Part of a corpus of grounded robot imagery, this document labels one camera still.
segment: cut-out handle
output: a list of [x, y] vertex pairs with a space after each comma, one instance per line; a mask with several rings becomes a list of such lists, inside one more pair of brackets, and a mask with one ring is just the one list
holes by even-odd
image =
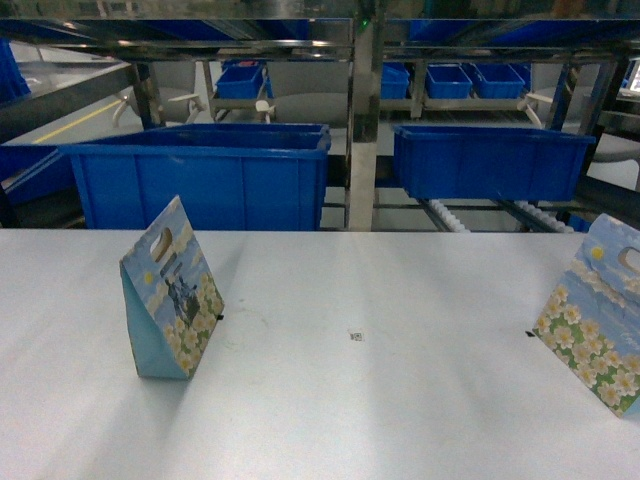
[[167, 253], [171, 243], [173, 242], [173, 235], [171, 234], [171, 230], [168, 228], [164, 228], [158, 238], [151, 244], [151, 248], [149, 252], [151, 253], [151, 258], [154, 262], [159, 262], [164, 254]]
[[640, 251], [633, 247], [623, 248], [618, 261], [636, 275], [640, 275]]

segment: blue plastic crate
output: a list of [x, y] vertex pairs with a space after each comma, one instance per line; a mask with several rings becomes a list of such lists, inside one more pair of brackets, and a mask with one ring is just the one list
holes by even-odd
[[425, 87], [431, 98], [467, 98], [473, 84], [460, 65], [429, 65]]
[[262, 86], [262, 65], [228, 67], [216, 82], [220, 98], [256, 98]]
[[520, 78], [524, 82], [524, 89], [526, 91], [531, 91], [531, 64], [530, 63], [512, 63], [511, 68], [513, 68], [516, 71], [516, 73], [520, 76]]
[[480, 98], [518, 98], [524, 80], [507, 64], [467, 63], [463, 68]]
[[409, 86], [409, 72], [401, 63], [385, 63], [382, 66], [380, 98], [405, 98]]
[[0, 180], [14, 177], [5, 191], [13, 205], [74, 188], [71, 162], [55, 146], [0, 146]]
[[8, 102], [30, 93], [9, 42], [0, 39], [0, 103]]
[[199, 124], [61, 145], [89, 228], [143, 229], [174, 195], [202, 230], [317, 230], [324, 125]]
[[588, 222], [577, 215], [569, 215], [567, 225], [572, 227], [576, 232], [588, 232], [592, 222]]
[[393, 167], [413, 198], [566, 201], [594, 142], [551, 130], [402, 125]]

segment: yellow floor line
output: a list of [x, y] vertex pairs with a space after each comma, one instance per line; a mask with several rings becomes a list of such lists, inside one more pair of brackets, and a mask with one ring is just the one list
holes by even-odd
[[106, 112], [107, 110], [109, 110], [110, 108], [115, 107], [116, 105], [118, 105], [122, 100], [116, 100], [113, 103], [110, 103], [109, 105], [105, 105], [102, 108], [99, 108], [98, 110], [91, 112], [87, 115], [85, 115], [82, 118], [79, 118], [78, 120], [74, 120], [73, 122], [65, 125], [64, 127], [60, 127], [57, 130], [54, 130], [51, 133], [47, 133], [46, 135], [43, 135], [42, 137], [38, 138], [37, 140], [35, 140], [33, 143], [42, 143], [45, 140], [49, 140], [52, 137], [55, 137], [56, 135], [62, 133], [62, 132], [66, 132], [67, 130], [69, 130], [70, 128], [75, 127], [76, 125], [80, 125], [82, 122], [85, 122], [87, 120], [89, 120], [90, 118], [95, 117], [96, 115], [100, 115], [102, 112]]

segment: white table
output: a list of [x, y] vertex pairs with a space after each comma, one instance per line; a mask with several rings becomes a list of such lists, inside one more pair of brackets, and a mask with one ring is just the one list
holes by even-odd
[[640, 472], [640, 419], [525, 335], [580, 235], [198, 232], [227, 308], [191, 382], [136, 376], [138, 235], [0, 230], [0, 478]]

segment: gift box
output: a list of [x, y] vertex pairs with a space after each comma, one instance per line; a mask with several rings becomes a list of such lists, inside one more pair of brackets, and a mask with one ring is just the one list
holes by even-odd
[[613, 413], [640, 410], [640, 232], [598, 217], [533, 331]]
[[179, 197], [120, 261], [138, 375], [190, 379], [224, 308]]

